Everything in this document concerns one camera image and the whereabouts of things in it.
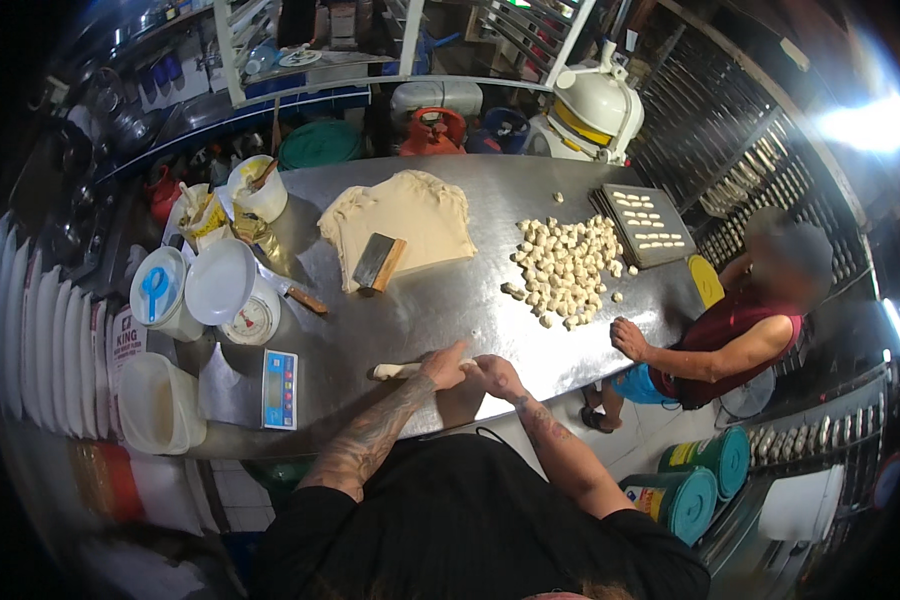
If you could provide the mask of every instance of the blue measuring scoop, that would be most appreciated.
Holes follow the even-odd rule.
[[[168,279],[167,271],[163,267],[153,267],[140,283],[140,288],[149,298],[149,321],[151,323],[156,319],[156,301],[167,293]]]

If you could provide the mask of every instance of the scale display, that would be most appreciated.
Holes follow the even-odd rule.
[[[297,354],[264,352],[263,424],[267,429],[297,429]]]

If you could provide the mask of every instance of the sink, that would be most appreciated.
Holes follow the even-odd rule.
[[[167,123],[160,129],[153,146],[162,146],[196,130],[226,121],[233,115],[234,109],[227,90],[180,102],[169,114]]]

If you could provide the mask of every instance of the tattooed arm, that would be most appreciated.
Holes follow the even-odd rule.
[[[590,446],[570,433],[524,389],[509,361],[492,354],[478,356],[476,361],[477,367],[472,367],[468,373],[481,378],[483,389],[492,396],[516,408],[520,423],[550,483],[597,519],[622,509],[634,508],[634,503],[613,481]]]
[[[434,392],[452,388],[464,380],[460,359],[465,346],[464,342],[456,342],[437,350],[399,390],[350,421],[316,456],[316,462],[297,488],[334,488],[361,502],[364,484],[390,454],[410,416]]]

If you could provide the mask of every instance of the red tank top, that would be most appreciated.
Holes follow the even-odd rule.
[[[716,304],[694,321],[683,339],[677,342],[672,350],[697,353],[719,351],[732,340],[740,337],[757,323],[768,317],[786,315],[790,317],[793,332],[790,342],[773,358],[753,368],[748,368],[735,375],[724,377],[719,381],[698,381],[673,377],[659,369],[649,368],[649,380],[653,382],[660,394],[667,398],[677,399],[684,408],[699,408],[715,398],[719,398],[730,390],[739,387],[757,377],[767,368],[779,361],[797,342],[797,336],[804,324],[800,309],[786,302],[775,302],[761,298],[753,285],[743,289],[727,292]]]

